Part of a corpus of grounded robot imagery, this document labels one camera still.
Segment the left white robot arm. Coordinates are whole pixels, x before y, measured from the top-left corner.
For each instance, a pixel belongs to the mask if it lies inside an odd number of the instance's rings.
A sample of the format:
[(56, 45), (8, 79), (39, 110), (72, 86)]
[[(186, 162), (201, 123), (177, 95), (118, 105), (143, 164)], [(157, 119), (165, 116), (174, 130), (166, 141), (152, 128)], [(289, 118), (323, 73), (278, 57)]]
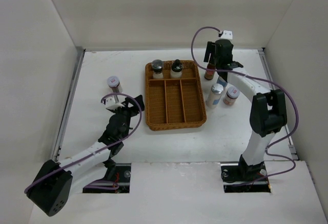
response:
[(85, 175), (92, 167), (103, 164), (97, 170), (97, 176), (103, 182), (110, 182), (115, 169), (110, 165), (112, 157), (124, 146), (124, 140), (131, 136), (136, 128), (130, 126), (131, 118), (142, 116), (145, 104), (142, 95), (131, 97), (124, 95), (121, 103), (111, 103), (111, 94), (104, 96), (101, 102), (106, 105), (112, 116), (101, 137), (89, 148), (62, 161), (46, 161), (37, 173), (34, 181), (24, 193), (47, 216), (56, 215), (66, 204), (74, 180)]

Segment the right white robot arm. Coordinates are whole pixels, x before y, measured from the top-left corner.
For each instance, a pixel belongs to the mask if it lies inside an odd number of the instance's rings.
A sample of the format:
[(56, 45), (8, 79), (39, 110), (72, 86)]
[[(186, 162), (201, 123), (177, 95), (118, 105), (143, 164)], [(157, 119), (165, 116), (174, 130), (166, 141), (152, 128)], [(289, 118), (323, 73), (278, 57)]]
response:
[(221, 177), (228, 183), (253, 181), (259, 176), (267, 146), (287, 122), (284, 92), (270, 90), (261, 80), (249, 76), (243, 65), (233, 60), (232, 51), (233, 44), (228, 39), (208, 42), (203, 60), (251, 102), (252, 134), (247, 148), (238, 165), (222, 168)]

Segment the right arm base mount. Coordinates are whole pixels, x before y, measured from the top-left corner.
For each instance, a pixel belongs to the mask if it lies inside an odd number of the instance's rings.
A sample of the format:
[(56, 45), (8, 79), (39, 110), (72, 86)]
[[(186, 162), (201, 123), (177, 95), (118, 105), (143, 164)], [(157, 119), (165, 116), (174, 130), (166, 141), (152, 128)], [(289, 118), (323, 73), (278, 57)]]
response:
[(264, 163), (245, 171), (237, 162), (222, 163), (221, 179), (225, 193), (271, 193)]

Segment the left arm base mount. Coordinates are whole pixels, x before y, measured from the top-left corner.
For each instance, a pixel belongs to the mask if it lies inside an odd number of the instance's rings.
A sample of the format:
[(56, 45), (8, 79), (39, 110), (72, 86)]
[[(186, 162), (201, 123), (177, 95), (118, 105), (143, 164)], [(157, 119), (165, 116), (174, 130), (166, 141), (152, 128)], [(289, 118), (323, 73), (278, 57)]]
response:
[(131, 164), (117, 164), (113, 160), (107, 162), (104, 177), (83, 188), (83, 193), (130, 193)]

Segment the black-knob salt shaker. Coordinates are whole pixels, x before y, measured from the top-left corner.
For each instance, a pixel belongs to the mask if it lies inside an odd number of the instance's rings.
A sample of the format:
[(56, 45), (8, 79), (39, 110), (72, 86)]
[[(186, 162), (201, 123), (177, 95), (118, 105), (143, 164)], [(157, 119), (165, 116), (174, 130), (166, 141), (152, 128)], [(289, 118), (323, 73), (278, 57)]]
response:
[(181, 78), (182, 70), (183, 70), (182, 62), (179, 59), (176, 59), (171, 66), (170, 77)]

